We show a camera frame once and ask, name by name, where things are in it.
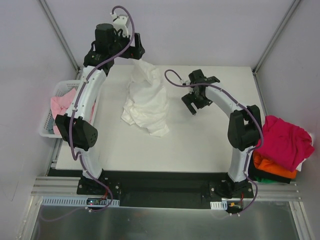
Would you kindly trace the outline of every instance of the metal floor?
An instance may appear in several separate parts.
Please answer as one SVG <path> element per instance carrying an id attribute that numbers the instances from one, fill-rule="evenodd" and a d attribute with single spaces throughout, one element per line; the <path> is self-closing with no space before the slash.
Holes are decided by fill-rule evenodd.
<path id="1" fill-rule="evenodd" d="M 75 209 L 43 206 L 53 219 Z M 240 217 L 221 210 L 112 207 L 79 209 L 54 222 L 36 222 L 33 240 L 298 240 L 288 202 L 261 201 Z"/>

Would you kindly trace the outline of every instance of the orange cloth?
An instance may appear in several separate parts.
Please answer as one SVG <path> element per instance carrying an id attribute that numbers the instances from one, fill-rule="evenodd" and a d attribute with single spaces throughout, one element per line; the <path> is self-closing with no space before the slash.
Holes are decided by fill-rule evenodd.
<path id="1" fill-rule="evenodd" d="M 275 163 L 274 161 L 260 155 L 260 153 L 258 153 L 257 151 L 253 152 L 253 163 L 256 169 L 284 178 L 295 179 L 297 175 L 297 170 L 291 172 L 283 166 Z"/>

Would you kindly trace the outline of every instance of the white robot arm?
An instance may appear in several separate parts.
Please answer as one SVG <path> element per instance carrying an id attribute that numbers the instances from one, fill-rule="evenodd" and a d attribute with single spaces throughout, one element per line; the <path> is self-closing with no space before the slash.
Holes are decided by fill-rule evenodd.
<path id="1" fill-rule="evenodd" d="M 166 73 L 174 72 L 167 70 L 166 79 L 171 82 Z M 202 109 L 215 103 L 229 117 L 228 140 L 233 146 L 231 165 L 227 172 L 226 181 L 215 187 L 215 193 L 221 197 L 231 198 L 232 194 L 247 185 L 248 162 L 251 158 L 252 147 L 258 144 L 261 134 L 260 110 L 256 105 L 248 106 L 238 103 L 214 76 L 205 77 L 203 72 L 198 69 L 189 74 L 190 87 L 192 91 L 182 97 L 182 101 L 190 112 L 195 115 L 197 109 Z"/>
<path id="2" fill-rule="evenodd" d="M 132 40 L 130 40 L 131 36 L 128 31 L 128 16 L 118 16 L 116 13 L 112 13 L 111 16 L 112 24 L 102 23 L 96 26 L 95 41 L 84 57 L 81 83 L 74 100 L 65 115 L 58 115 L 55 119 L 62 139 L 69 145 L 72 139 L 71 146 L 74 146 L 74 149 L 71 151 L 81 155 L 83 177 L 89 180 L 99 179 L 102 173 L 102 167 L 94 148 L 98 131 L 89 122 L 99 90 L 110 68 L 114 65 L 114 60 L 111 59 L 117 55 L 121 58 L 138 60 L 145 53 L 139 33 L 134 33 L 134 46 L 130 46 Z M 73 119 L 72 136 L 69 131 L 71 119 Z"/>

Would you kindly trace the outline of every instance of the white cloth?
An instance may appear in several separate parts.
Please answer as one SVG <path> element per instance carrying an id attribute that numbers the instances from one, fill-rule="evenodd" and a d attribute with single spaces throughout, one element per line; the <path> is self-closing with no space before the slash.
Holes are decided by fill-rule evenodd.
<path id="1" fill-rule="evenodd" d="M 312 133 L 309 133 L 308 134 L 310 135 L 311 139 L 312 139 L 312 142 L 311 142 L 311 145 L 313 146 L 314 145 L 314 139 L 315 139 L 315 136 L 312 134 Z M 300 164 L 296 167 L 296 170 L 298 170 L 299 172 L 301 172 L 301 169 L 302 169 L 302 164 L 307 160 L 308 158 L 305 158 L 302 162 L 300 162 Z"/>
<path id="2" fill-rule="evenodd" d="M 146 128 L 151 136 L 163 137 L 169 132 L 169 103 L 163 78 L 158 68 L 142 59 L 133 60 L 133 64 L 121 118 L 129 125 Z"/>

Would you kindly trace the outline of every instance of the stack of clothes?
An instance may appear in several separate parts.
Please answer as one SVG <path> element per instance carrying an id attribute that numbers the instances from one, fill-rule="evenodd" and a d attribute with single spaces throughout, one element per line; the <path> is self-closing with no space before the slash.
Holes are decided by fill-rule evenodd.
<path id="1" fill-rule="evenodd" d="M 264 144 L 252 154 L 249 176 L 259 182 L 289 184 L 315 151 L 311 136 L 303 128 L 272 115 L 265 117 L 262 133 Z"/>

